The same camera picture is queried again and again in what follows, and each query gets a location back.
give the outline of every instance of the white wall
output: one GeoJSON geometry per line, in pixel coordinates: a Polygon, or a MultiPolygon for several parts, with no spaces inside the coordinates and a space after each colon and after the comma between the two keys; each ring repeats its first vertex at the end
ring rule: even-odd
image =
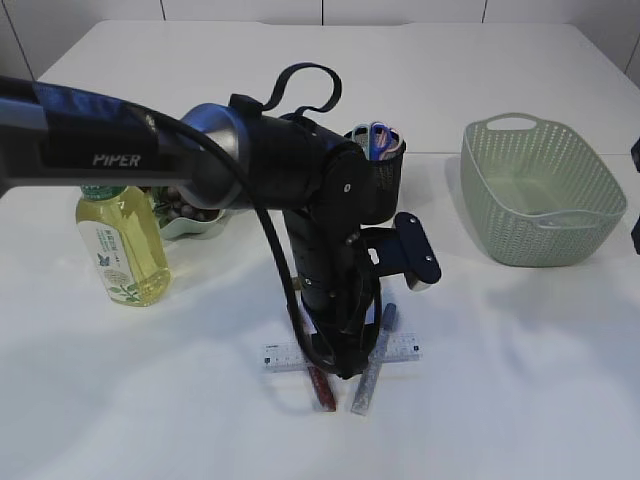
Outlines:
{"type": "Polygon", "coordinates": [[[158,0],[5,0],[36,77],[102,20],[162,20],[158,0]]]}
{"type": "MultiPolygon", "coordinates": [[[[640,0],[4,0],[36,77],[106,19],[247,20],[275,24],[543,22],[576,25],[640,85],[640,0]]],[[[0,73],[26,76],[0,11],[0,73]]]]}
{"type": "Polygon", "coordinates": [[[163,0],[167,20],[320,25],[322,0],[163,0]]]}
{"type": "Polygon", "coordinates": [[[30,78],[27,63],[24,61],[9,19],[0,5],[0,75],[30,78]]]}
{"type": "Polygon", "coordinates": [[[489,0],[485,21],[570,23],[624,70],[640,35],[640,0],[489,0]]]}

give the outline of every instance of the cable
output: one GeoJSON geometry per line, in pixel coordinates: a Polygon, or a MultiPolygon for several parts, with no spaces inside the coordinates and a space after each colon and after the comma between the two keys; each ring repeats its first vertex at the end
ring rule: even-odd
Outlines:
{"type": "MultiPolygon", "coordinates": [[[[302,352],[311,361],[311,363],[323,369],[324,371],[328,373],[339,374],[340,369],[338,368],[338,366],[335,363],[328,362],[324,358],[317,355],[307,341],[307,335],[304,332],[302,322],[302,314],[298,306],[298,299],[293,288],[293,282],[291,281],[291,272],[289,270],[287,260],[284,256],[284,251],[282,250],[282,245],[280,244],[278,234],[276,233],[275,227],[273,226],[271,217],[267,213],[267,209],[263,206],[262,201],[253,191],[251,182],[247,178],[245,172],[233,160],[233,158],[224,149],[222,149],[222,147],[220,147],[220,145],[218,145],[204,133],[199,132],[198,130],[193,129],[188,125],[185,125],[181,121],[176,120],[175,118],[172,118],[163,113],[155,111],[150,111],[150,113],[153,115],[155,123],[158,127],[164,127],[167,130],[178,133],[183,137],[194,141],[204,150],[219,159],[222,164],[229,170],[229,172],[233,174],[240,186],[244,189],[258,216],[258,220],[260,220],[260,223],[264,230],[264,234],[267,237],[267,242],[269,243],[269,247],[271,248],[271,253],[273,254],[273,259],[278,270],[278,275],[280,276],[280,282],[282,283],[282,289],[284,290],[284,295],[287,300],[287,311],[291,319],[293,332],[296,336],[298,344],[300,345],[300,348],[302,349],[302,352]]],[[[376,301],[376,317],[379,314],[379,303],[380,302],[378,298],[376,301]]]]}

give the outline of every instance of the robotic arm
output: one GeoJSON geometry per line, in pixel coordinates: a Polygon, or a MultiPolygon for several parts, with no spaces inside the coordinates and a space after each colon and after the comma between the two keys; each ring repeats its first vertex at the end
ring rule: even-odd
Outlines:
{"type": "Polygon", "coordinates": [[[177,121],[116,98],[0,78],[0,197],[21,185],[176,185],[199,208],[253,206],[303,352],[349,378],[364,370],[378,336],[379,279],[403,273],[410,288],[420,289],[441,273],[415,216],[398,214],[392,229],[361,227],[375,205],[370,163],[358,145],[303,116],[306,109],[330,110],[340,94],[335,72],[298,64],[280,75],[266,105],[234,94],[228,107],[203,104],[177,121]],[[327,105],[264,115],[301,68],[331,75],[327,105]],[[317,330],[311,337],[265,209],[284,213],[302,304],[317,330]],[[375,321],[365,325],[372,303],[375,321]]]}

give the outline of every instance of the plastic bottle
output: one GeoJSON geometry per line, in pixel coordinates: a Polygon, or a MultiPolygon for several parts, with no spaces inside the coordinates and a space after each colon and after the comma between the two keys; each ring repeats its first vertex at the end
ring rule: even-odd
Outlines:
{"type": "Polygon", "coordinates": [[[171,274],[148,199],[137,187],[81,189],[76,222],[107,294],[124,305],[156,302],[171,274]]]}

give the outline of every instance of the green plastic basket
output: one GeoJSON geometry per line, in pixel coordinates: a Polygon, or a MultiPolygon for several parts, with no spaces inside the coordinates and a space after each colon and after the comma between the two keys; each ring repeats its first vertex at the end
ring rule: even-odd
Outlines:
{"type": "Polygon", "coordinates": [[[522,113],[465,129],[461,181],[480,240],[495,260],[513,266],[557,267],[584,260],[627,208],[618,182],[576,132],[522,113]],[[490,128],[504,119],[535,125],[490,128]]]}

